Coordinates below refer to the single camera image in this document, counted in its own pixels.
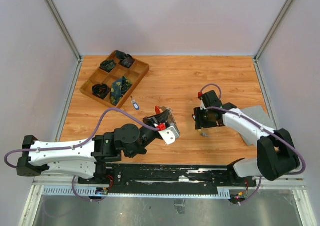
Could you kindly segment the key with yellow tag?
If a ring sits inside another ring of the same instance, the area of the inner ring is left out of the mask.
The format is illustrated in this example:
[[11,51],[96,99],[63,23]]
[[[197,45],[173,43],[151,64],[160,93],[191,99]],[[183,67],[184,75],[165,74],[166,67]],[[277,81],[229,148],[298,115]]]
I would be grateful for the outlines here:
[[206,138],[210,138],[210,136],[203,130],[198,129],[197,132],[202,136],[202,137],[206,137]]

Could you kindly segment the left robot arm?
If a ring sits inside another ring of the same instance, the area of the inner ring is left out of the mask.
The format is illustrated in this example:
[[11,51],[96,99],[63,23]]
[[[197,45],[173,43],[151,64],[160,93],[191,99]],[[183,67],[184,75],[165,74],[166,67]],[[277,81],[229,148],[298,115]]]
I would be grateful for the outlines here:
[[18,159],[16,172],[21,177],[37,177],[50,173],[78,176],[101,184],[107,179],[105,163],[120,162],[122,156],[134,158],[145,155],[146,147],[154,140],[173,144],[180,133],[171,122],[172,113],[145,117],[141,127],[126,124],[112,132],[78,141],[43,142],[33,135],[24,137],[22,156]]

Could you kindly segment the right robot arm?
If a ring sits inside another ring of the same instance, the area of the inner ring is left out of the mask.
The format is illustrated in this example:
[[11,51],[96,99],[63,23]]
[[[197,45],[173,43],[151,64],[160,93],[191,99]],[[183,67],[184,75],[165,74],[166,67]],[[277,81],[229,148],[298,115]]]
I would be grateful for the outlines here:
[[246,177],[264,177],[269,181],[289,174],[300,167],[290,133],[273,129],[246,115],[232,103],[223,104],[216,92],[199,92],[201,106],[194,108],[196,130],[228,127],[237,131],[243,140],[257,149],[257,157],[241,158],[229,164],[227,182],[240,185]]

